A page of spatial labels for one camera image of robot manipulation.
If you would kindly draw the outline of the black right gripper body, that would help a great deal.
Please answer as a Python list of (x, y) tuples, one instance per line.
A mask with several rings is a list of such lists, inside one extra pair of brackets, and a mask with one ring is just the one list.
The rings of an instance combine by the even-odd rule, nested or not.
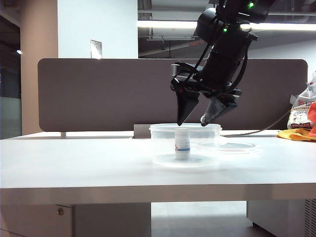
[(227, 107), (226, 109), (237, 107), (236, 99), (242, 95), (242, 91), (232, 82), (224, 84), (222, 88), (211, 88), (205, 84), (203, 78), (199, 77), (202, 71), (201, 66), (195, 68), (195, 64), (178, 61), (172, 64), (171, 68), (170, 89), (175, 93), (176, 91), (199, 93), (199, 96), (203, 95), (209, 100), (212, 97), (219, 99)]

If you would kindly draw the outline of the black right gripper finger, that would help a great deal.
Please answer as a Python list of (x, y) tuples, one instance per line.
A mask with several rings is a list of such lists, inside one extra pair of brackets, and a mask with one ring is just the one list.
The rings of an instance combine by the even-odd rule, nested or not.
[(177, 96), (177, 124), (181, 126), (192, 111), (197, 106), (199, 100), (199, 93), (191, 93), (191, 92), (179, 92), (176, 91)]

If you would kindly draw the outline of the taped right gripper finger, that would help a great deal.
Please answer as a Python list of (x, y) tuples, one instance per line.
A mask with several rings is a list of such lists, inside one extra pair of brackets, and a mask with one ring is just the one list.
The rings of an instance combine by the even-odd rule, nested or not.
[(227, 107), (219, 99), (212, 97), (205, 113), (200, 118), (201, 126), (207, 126), (226, 108)]

